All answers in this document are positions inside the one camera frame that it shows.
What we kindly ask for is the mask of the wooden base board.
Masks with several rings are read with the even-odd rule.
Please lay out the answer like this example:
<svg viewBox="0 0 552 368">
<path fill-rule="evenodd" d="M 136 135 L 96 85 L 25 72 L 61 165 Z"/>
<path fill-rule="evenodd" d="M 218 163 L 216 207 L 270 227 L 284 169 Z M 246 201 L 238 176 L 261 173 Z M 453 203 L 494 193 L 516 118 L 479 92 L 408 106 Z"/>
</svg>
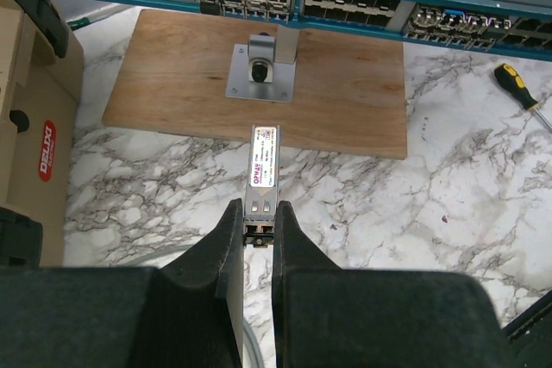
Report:
<svg viewBox="0 0 552 368">
<path fill-rule="evenodd" d="M 104 124 L 403 159 L 403 47 L 356 35 L 144 9 Z"/>
</svg>

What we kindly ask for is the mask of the yellow black screwdriver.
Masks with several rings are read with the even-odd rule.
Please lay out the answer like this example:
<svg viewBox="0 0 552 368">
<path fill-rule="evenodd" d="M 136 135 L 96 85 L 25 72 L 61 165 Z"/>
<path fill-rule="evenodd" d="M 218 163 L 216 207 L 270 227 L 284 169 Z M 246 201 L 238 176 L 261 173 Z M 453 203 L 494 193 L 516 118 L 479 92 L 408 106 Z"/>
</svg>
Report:
<svg viewBox="0 0 552 368">
<path fill-rule="evenodd" d="M 511 65 L 500 64 L 493 70 L 493 75 L 503 90 L 517 101 L 525 111 L 534 115 L 548 131 L 551 131 L 551 122 L 538 108 L 539 102 L 530 94 L 522 77 Z"/>
</svg>

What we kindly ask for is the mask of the green handled tool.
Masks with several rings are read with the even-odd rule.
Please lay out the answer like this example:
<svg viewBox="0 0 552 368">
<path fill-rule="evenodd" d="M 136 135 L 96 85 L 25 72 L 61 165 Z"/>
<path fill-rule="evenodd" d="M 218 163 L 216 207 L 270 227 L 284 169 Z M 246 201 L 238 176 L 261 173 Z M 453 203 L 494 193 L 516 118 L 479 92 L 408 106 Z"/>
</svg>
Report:
<svg viewBox="0 0 552 368">
<path fill-rule="evenodd" d="M 129 9 L 128 5 L 111 4 L 111 5 L 102 7 L 101 9 L 93 10 L 87 15 L 80 16 L 77 19 L 69 21 L 67 25 L 72 31 L 75 31 L 81 28 L 85 28 L 91 25 L 92 23 L 100 22 L 104 19 L 114 16 L 118 13 L 121 13 L 127 9 Z"/>
</svg>

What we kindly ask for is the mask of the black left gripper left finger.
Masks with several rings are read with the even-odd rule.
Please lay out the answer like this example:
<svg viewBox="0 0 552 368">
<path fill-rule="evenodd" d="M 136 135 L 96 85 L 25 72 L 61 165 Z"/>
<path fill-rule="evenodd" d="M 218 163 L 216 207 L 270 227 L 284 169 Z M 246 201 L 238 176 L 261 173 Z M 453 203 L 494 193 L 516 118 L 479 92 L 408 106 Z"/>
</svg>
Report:
<svg viewBox="0 0 552 368">
<path fill-rule="evenodd" d="M 167 265 L 1 273 L 4 367 L 239 367 L 243 207 Z"/>
</svg>

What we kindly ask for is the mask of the metal switch stand bracket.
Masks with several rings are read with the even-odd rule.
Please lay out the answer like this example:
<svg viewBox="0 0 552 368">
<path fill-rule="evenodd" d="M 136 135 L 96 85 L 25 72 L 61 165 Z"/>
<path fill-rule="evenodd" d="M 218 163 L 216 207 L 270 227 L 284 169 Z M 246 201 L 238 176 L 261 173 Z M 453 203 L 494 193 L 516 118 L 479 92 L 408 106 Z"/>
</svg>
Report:
<svg viewBox="0 0 552 368">
<path fill-rule="evenodd" d="M 279 26 L 277 34 L 253 34 L 234 45 L 225 95 L 276 103 L 293 99 L 299 31 Z"/>
</svg>

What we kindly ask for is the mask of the tan plastic tool case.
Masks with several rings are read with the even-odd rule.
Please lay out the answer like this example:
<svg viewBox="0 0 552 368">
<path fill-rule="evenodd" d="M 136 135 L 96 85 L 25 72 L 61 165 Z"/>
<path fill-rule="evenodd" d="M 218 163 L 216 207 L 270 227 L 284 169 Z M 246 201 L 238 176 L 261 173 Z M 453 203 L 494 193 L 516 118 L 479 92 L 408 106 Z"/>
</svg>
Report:
<svg viewBox="0 0 552 368">
<path fill-rule="evenodd" d="M 50 0 L 1 0 L 1 266 L 60 266 L 84 51 Z"/>
</svg>

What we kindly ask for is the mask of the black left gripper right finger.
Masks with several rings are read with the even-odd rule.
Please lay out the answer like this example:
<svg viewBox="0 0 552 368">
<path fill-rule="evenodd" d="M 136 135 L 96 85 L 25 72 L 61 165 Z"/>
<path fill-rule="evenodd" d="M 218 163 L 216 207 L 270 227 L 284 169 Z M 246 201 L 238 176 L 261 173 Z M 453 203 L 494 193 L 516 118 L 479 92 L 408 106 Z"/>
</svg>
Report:
<svg viewBox="0 0 552 368">
<path fill-rule="evenodd" d="M 279 204 L 273 322 L 280 367 L 510 367 L 490 297 L 465 274 L 342 269 Z"/>
</svg>

